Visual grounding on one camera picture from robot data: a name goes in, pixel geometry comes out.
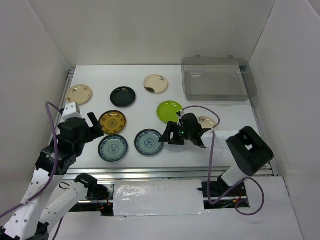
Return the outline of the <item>blue floral plate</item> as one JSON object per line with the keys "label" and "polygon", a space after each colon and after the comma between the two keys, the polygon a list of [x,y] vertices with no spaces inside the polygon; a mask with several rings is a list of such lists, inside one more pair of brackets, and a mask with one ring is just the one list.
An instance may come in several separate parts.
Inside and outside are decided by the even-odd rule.
{"label": "blue floral plate", "polygon": [[114,163],[122,160],[128,152],[127,140],[118,134],[104,137],[98,145],[98,154],[106,162]]}
{"label": "blue floral plate", "polygon": [[164,147],[164,143],[160,142],[161,137],[162,135],[157,130],[144,129],[134,139],[135,149],[143,156],[155,156]]}

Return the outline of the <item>cream plate with green patch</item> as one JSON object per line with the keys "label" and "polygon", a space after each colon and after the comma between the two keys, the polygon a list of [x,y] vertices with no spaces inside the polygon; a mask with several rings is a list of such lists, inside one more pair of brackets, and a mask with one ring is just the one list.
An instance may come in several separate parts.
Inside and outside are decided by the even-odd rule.
{"label": "cream plate with green patch", "polygon": [[214,129],[217,124],[213,118],[204,115],[198,116],[197,121],[203,129]]}

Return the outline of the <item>lime green plate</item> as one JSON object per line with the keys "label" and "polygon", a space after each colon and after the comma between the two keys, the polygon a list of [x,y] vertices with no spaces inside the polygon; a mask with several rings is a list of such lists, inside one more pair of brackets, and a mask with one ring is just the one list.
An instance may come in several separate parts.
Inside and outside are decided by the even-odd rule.
{"label": "lime green plate", "polygon": [[177,113],[182,110],[183,107],[176,101],[167,100],[159,104],[156,113],[158,118],[165,124],[168,122],[176,123],[179,119]]}

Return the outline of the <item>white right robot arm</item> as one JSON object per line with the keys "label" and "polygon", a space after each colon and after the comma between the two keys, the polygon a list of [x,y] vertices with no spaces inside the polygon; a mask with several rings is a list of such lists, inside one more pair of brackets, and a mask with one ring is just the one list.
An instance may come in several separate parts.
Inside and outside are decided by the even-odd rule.
{"label": "white right robot arm", "polygon": [[274,153],[265,141],[250,127],[240,130],[214,131],[203,128],[193,113],[182,115],[178,122],[169,121],[160,143],[183,146],[185,141],[202,149],[230,150],[235,164],[217,179],[217,189],[223,196],[229,196],[239,181],[254,176],[274,158]]}

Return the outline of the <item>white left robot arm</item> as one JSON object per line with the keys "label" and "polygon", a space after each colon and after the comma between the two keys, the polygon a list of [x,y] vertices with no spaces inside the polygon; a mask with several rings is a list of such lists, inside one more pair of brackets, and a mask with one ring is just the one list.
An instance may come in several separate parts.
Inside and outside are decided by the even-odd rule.
{"label": "white left robot arm", "polygon": [[58,125],[60,134],[41,151],[23,200],[11,210],[13,216],[0,228],[2,240],[47,240],[53,227],[78,201],[97,197],[101,185],[93,176],[81,173],[48,205],[55,188],[82,154],[85,144],[104,134],[95,114],[90,112],[87,116],[92,126],[82,117],[71,117]]}

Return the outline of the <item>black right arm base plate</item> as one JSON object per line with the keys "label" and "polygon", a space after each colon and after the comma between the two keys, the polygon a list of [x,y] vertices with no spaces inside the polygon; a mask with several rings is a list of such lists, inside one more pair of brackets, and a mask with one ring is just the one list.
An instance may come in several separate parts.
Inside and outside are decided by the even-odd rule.
{"label": "black right arm base plate", "polygon": [[[203,198],[205,200],[208,200],[208,183],[206,181],[203,181],[201,183],[201,187],[198,187],[197,190],[202,193]],[[219,185],[217,181],[210,182],[210,199],[212,201],[216,200],[226,191],[227,189],[223,185]],[[247,197],[247,191],[244,183],[241,183],[236,188],[233,188],[230,192],[228,192],[224,196],[224,198],[233,198],[233,199],[237,199],[237,198],[240,199],[245,197]]]}

